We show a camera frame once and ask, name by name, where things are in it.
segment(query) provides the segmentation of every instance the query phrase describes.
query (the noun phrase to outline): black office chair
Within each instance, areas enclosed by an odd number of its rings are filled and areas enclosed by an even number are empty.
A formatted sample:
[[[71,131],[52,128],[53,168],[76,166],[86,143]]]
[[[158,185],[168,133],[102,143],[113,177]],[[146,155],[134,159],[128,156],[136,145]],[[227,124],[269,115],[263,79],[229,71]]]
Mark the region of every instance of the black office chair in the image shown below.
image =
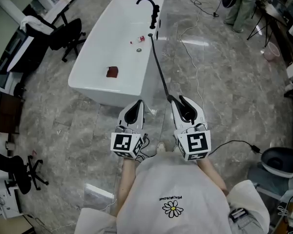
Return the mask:
[[[62,61],[64,62],[67,62],[66,57],[72,49],[74,49],[76,56],[78,56],[78,50],[76,46],[86,41],[86,39],[79,40],[81,36],[86,35],[85,32],[82,32],[82,21],[80,19],[75,19],[71,22],[67,22],[64,14],[67,9],[68,8],[64,9],[59,14],[64,21],[64,25],[61,25],[58,28],[44,20],[42,17],[38,15],[32,15],[39,19],[43,24],[54,29],[50,35],[46,35],[40,31],[37,31],[28,24],[26,25],[27,35],[34,38],[39,38],[42,42],[47,42],[52,50],[59,50],[62,47],[67,48],[62,58]]]
[[[32,158],[32,156],[28,156],[28,163],[27,165],[24,165],[24,162],[20,156],[8,158],[0,154],[0,170],[9,173],[14,179],[14,181],[12,182],[7,182],[6,180],[4,181],[9,194],[9,188],[16,185],[19,187],[21,193],[28,193],[31,188],[31,180],[34,182],[36,190],[41,190],[41,188],[37,186],[36,179],[45,185],[49,184],[48,181],[42,180],[36,174],[36,168],[38,164],[43,164],[43,161],[41,159],[38,159],[33,167],[31,164]]]

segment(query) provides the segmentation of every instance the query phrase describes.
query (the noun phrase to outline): marble floor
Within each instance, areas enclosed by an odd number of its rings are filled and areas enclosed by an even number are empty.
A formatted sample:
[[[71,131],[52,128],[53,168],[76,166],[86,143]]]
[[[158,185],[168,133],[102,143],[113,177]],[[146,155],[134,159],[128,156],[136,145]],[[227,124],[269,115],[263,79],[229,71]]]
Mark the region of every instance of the marble floor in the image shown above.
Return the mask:
[[[75,0],[66,12],[67,19],[81,18],[88,35],[110,1]],[[220,0],[199,1],[212,13]],[[169,37],[161,66],[167,86],[173,95],[188,96],[201,105],[196,69],[179,41],[179,35],[195,25],[199,9],[189,0],[166,0],[166,9]],[[226,13],[222,6],[217,18],[200,12],[198,26],[182,37],[198,68],[198,91],[212,148],[232,139],[248,141],[262,150],[291,146],[293,113],[292,102],[283,98],[288,83],[284,61],[263,58],[265,32],[246,40],[258,15],[246,22],[244,33],[237,34],[223,24]],[[99,105],[69,88],[75,56],[71,53],[64,63],[63,51],[49,49],[26,83],[16,154],[26,158],[35,150],[36,158],[44,161],[40,173],[49,181],[41,191],[32,188],[20,195],[22,210],[38,217],[49,230],[70,225],[53,233],[72,234],[82,207],[104,209],[115,200],[122,161],[109,145],[121,108]],[[145,113],[149,154],[159,141],[169,150],[174,146],[171,108],[160,82],[152,107],[152,113]],[[229,188],[245,179],[249,166],[259,160],[244,143],[228,144],[210,158]],[[106,211],[113,211],[114,206]],[[47,233],[32,223],[37,233]]]

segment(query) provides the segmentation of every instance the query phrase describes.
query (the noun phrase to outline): white bathtub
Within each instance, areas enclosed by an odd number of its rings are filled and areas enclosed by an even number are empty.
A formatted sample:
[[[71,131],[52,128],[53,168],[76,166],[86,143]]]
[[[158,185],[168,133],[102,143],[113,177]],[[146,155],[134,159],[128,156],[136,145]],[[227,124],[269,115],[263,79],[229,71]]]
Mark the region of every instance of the white bathtub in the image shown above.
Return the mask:
[[[153,34],[160,60],[167,40],[166,13],[162,10],[164,0],[153,0],[160,12],[155,29],[150,29],[152,4],[136,1],[111,1],[91,30],[69,75],[70,87],[100,104],[126,107],[142,99],[146,106],[152,105],[159,73],[147,35]],[[145,37],[144,42],[130,44],[140,36]],[[110,66],[118,67],[117,78],[106,77]]]

